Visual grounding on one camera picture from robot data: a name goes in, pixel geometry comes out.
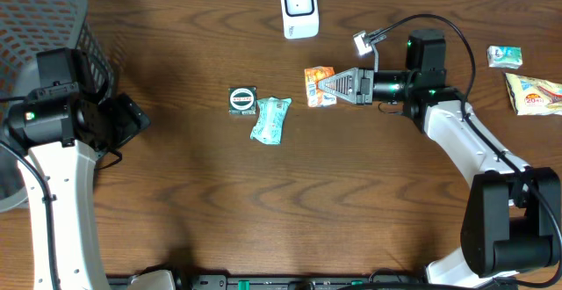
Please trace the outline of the white blue snack bag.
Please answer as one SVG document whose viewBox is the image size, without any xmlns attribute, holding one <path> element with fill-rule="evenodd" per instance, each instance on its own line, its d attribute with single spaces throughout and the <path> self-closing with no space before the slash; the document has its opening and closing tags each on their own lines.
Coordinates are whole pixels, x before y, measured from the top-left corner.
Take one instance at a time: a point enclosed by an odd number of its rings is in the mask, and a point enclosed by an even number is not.
<svg viewBox="0 0 562 290">
<path fill-rule="evenodd" d="M 561 114 L 560 83 L 510 73 L 504 76 L 510 103 L 517 115 Z"/>
</svg>

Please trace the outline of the small teal white packet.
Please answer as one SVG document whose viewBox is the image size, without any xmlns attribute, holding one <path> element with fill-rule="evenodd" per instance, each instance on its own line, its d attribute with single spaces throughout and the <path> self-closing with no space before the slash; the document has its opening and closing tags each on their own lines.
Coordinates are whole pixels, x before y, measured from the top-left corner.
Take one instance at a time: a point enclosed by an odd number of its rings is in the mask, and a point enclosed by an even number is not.
<svg viewBox="0 0 562 290">
<path fill-rule="evenodd" d="M 523 65 L 519 47 L 490 46 L 486 54 L 490 68 L 519 69 Z"/>
</svg>

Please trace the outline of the green snack packet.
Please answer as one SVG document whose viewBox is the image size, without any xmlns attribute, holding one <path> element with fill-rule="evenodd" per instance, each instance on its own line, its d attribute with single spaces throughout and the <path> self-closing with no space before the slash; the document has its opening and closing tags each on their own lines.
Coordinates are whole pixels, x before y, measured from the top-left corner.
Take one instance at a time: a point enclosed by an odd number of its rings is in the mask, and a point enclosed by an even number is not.
<svg viewBox="0 0 562 290">
<path fill-rule="evenodd" d="M 257 101 L 259 115 L 250 138 L 265 145 L 279 145 L 282 139 L 285 116 L 292 103 L 291 98 L 262 98 Z"/>
</svg>

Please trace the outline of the orange snack packet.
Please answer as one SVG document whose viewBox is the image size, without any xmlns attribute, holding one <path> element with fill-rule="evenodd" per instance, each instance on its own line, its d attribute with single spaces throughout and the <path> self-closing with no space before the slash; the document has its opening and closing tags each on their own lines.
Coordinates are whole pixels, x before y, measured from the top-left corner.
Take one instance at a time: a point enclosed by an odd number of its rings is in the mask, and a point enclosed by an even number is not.
<svg viewBox="0 0 562 290">
<path fill-rule="evenodd" d="M 337 103 L 336 97 L 319 88 L 319 82 L 334 74 L 332 67 L 318 66 L 304 70 L 306 98 L 309 107 L 328 107 Z"/>
</svg>

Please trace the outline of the round white red lid cup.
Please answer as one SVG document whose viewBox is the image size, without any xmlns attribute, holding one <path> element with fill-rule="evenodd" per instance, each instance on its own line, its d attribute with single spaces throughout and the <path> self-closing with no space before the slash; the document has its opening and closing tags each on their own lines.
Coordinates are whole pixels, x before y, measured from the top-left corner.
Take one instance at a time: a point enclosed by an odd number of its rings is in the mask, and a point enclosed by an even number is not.
<svg viewBox="0 0 562 290">
<path fill-rule="evenodd" d="M 229 113 L 232 115 L 256 114 L 256 87 L 234 87 L 228 89 Z"/>
</svg>

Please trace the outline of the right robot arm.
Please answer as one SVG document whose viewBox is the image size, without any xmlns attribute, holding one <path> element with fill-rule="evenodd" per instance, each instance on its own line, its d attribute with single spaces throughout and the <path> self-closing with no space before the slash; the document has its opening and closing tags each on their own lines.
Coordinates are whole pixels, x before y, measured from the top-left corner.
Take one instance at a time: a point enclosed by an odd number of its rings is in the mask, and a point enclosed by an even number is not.
<svg viewBox="0 0 562 290">
<path fill-rule="evenodd" d="M 507 150 L 474 115 L 443 69 L 353 68 L 318 88 L 355 105 L 401 102 L 400 115 L 447 154 L 470 186 L 461 246 L 429 264 L 429 284 L 455 288 L 522 285 L 516 274 L 561 266 L 561 184 Z"/>
</svg>

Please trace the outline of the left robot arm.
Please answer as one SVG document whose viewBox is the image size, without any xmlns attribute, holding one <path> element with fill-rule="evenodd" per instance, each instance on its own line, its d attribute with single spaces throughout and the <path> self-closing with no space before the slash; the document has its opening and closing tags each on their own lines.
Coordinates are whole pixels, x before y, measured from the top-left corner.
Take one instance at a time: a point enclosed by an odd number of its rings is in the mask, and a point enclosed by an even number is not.
<svg viewBox="0 0 562 290">
<path fill-rule="evenodd" d="M 18 161 L 31 216 L 36 289 L 173 289 L 169 270 L 129 279 L 107 276 L 94 212 L 97 162 L 150 124 L 125 93 L 99 100 L 79 83 L 20 98 L 6 120 L 7 151 Z"/>
</svg>

